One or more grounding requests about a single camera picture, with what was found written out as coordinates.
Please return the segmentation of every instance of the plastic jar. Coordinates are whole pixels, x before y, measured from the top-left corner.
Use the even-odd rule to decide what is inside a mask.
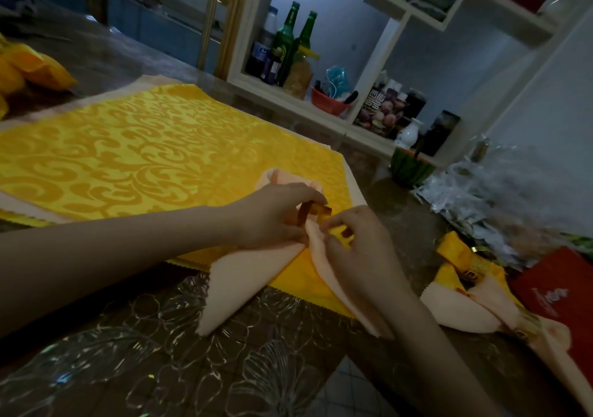
[[[320,56],[307,47],[299,46],[284,86],[284,91],[296,99],[304,99]]]

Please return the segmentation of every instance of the yellow lid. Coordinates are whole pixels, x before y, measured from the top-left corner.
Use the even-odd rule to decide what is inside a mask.
[[[298,51],[301,52],[302,54],[305,54],[307,56],[311,56],[312,58],[315,59],[319,59],[321,58],[321,56],[319,56],[318,54],[316,54],[315,52],[312,52],[311,50],[309,50],[307,47],[303,47],[303,46],[298,46]]]

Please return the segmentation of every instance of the hand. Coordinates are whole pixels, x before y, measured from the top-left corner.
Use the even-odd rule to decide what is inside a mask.
[[[307,242],[305,229],[297,226],[297,206],[314,201],[327,204],[324,195],[305,183],[268,184],[224,206],[233,232],[233,245],[263,247],[284,241]]]
[[[345,225],[344,237],[354,235],[350,249],[331,234],[326,235],[327,258],[337,278],[348,290],[355,291],[379,306],[378,301],[393,293],[412,293],[400,267],[391,236],[368,206],[347,209],[322,222],[320,228]]]

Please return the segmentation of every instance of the person's right hand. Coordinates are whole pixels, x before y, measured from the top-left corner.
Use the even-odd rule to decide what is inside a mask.
[[[387,228],[368,206],[347,209],[324,220],[320,228],[328,232],[337,226],[347,226],[344,237],[354,234],[350,249],[338,239],[326,235],[326,255],[340,282],[368,301],[378,305],[393,293],[412,293]]]

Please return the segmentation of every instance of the forearm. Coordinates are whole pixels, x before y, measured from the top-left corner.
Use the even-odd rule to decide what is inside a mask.
[[[411,290],[376,303],[426,386],[430,415],[499,416],[430,311]]]
[[[232,244],[223,208],[199,207],[0,235],[0,337],[172,257]]]

